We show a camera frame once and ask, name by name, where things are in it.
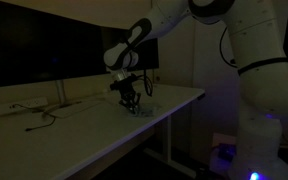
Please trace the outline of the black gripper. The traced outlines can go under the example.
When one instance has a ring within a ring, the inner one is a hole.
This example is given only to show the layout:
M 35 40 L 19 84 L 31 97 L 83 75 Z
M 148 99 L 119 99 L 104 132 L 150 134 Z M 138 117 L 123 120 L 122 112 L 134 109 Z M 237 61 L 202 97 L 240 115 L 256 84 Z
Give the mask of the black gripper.
M 121 81 L 115 80 L 110 85 L 111 90 L 117 90 L 120 93 L 121 100 L 119 101 L 119 104 L 125 107 L 128 111 L 133 111 L 134 114 L 138 113 L 139 111 L 139 103 L 141 98 L 141 93 L 137 93 L 132 85 L 132 83 L 137 80 L 138 77 L 131 74 L 126 79 Z

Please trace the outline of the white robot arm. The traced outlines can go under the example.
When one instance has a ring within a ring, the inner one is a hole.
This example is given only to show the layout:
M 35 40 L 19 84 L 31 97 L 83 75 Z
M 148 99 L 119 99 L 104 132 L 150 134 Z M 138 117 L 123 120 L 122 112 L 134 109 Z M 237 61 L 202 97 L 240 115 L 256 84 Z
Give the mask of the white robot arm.
M 167 34 L 188 16 L 204 24 L 226 24 L 240 77 L 240 97 L 247 105 L 265 114 L 288 114 L 288 58 L 271 0 L 157 0 L 104 53 L 106 66 L 112 71 L 134 66 L 136 46 Z

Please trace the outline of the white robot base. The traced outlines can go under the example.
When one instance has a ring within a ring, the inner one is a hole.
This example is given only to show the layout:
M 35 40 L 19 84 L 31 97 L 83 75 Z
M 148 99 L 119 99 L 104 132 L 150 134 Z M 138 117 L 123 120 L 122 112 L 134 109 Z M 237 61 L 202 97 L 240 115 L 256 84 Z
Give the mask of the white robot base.
M 288 180 L 288 164 L 278 157 L 281 136 L 278 119 L 241 112 L 230 180 Z

